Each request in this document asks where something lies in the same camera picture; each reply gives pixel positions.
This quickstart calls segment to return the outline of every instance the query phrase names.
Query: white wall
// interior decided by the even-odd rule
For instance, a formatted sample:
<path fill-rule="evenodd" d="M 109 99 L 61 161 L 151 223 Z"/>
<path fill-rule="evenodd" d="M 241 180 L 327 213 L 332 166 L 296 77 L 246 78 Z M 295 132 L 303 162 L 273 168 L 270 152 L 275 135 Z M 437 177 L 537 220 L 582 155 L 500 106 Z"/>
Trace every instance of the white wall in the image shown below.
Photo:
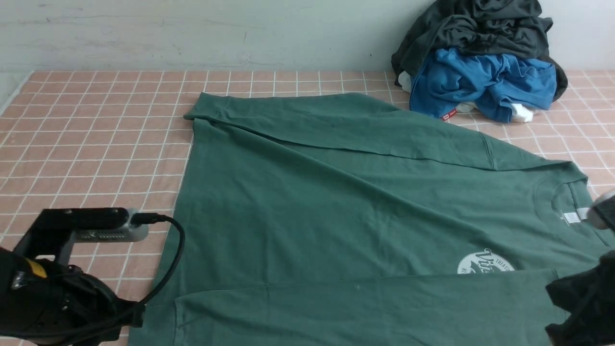
<path fill-rule="evenodd" d="M 3 0 L 0 71 L 383 70 L 431 2 Z M 615 68 L 615 1 L 542 5 L 555 60 Z"/>

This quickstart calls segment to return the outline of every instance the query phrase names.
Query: yellow label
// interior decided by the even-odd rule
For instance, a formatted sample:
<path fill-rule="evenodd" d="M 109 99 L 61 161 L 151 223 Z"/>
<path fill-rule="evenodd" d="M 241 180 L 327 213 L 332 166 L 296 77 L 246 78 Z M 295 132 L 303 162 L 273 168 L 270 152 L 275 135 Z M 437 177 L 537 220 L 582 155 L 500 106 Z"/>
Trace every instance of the yellow label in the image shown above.
<path fill-rule="evenodd" d="M 32 274 L 36 276 L 40 276 L 41 278 L 47 277 L 47 272 L 45 272 L 45 269 L 42 267 L 42 265 L 36 263 L 33 260 L 29 260 L 29 259 L 26 259 L 26 260 L 28 261 L 28 263 L 30 264 L 30 267 L 32 268 Z"/>

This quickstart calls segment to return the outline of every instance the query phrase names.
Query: pile of clothes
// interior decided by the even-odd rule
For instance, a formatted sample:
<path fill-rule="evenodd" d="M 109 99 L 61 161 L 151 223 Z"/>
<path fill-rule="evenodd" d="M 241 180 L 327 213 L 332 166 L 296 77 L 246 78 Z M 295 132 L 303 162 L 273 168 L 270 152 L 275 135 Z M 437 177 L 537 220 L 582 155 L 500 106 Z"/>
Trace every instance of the pile of clothes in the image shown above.
<path fill-rule="evenodd" d="M 568 79 L 549 57 L 551 18 L 538 0 L 436 0 L 391 57 L 410 109 L 445 119 L 475 107 L 495 121 L 527 123 Z"/>

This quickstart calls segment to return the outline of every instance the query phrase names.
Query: white cloth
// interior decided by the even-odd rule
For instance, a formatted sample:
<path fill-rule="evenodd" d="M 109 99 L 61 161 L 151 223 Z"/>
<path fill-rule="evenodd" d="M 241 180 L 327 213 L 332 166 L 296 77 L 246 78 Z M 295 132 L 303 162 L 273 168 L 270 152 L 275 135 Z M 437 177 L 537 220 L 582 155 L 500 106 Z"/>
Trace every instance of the white cloth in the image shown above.
<path fill-rule="evenodd" d="M 529 123 L 532 119 L 534 119 L 534 110 L 527 108 L 520 103 L 511 103 L 511 105 L 511 121 L 513 123 Z M 457 111 L 460 113 L 469 113 L 474 108 L 476 108 L 476 104 L 474 102 L 463 102 L 456 107 Z"/>
<path fill-rule="evenodd" d="M 403 91 L 411 92 L 412 91 L 412 78 L 406 71 L 402 71 L 397 78 L 397 81 L 402 86 Z"/>

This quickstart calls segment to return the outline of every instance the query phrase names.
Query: clothing tag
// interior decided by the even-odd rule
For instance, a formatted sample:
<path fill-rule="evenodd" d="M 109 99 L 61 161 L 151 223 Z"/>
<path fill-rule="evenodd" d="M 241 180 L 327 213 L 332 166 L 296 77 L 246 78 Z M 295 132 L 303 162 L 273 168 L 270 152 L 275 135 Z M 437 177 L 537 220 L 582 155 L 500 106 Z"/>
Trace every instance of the clothing tag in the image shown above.
<path fill-rule="evenodd" d="M 577 214 L 575 212 L 565 212 L 564 213 L 564 219 L 566 219 L 566 222 L 568 222 L 568 223 L 578 223 L 578 222 L 581 222 L 581 218 L 579 217 L 579 214 Z"/>
<path fill-rule="evenodd" d="M 579 208 L 577 209 L 577 215 L 581 220 L 587 220 L 587 213 L 591 208 Z"/>
<path fill-rule="evenodd" d="M 442 121 L 446 121 L 449 120 L 450 118 L 452 118 L 455 114 L 457 114 L 457 109 L 455 108 L 454 110 L 451 110 L 450 112 L 448 112 L 447 114 L 445 114 L 442 117 Z"/>

